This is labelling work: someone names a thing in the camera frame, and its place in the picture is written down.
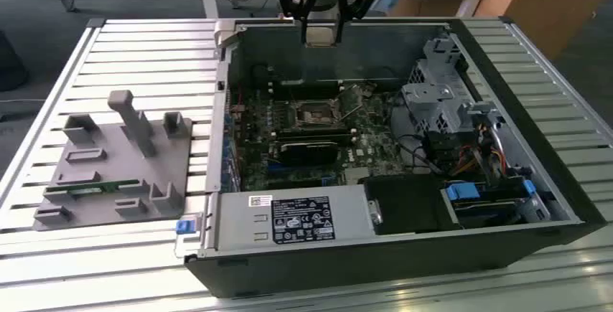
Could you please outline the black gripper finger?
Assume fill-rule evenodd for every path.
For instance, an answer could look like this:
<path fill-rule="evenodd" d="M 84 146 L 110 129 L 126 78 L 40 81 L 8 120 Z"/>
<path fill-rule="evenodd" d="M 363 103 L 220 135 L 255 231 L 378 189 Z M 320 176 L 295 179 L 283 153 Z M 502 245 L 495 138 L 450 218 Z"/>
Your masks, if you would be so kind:
<path fill-rule="evenodd" d="M 307 27 L 308 27 L 308 16 L 313 8 L 316 0 L 303 0 L 301 11 L 300 11 L 300 41 L 303 44 L 307 43 Z"/>
<path fill-rule="evenodd" d="M 335 21 L 335 42 L 342 42 L 342 32 L 343 32 L 343 23 L 344 23 L 344 8 L 347 5 L 347 0 L 336 0 L 338 5 L 338 16 Z"/>

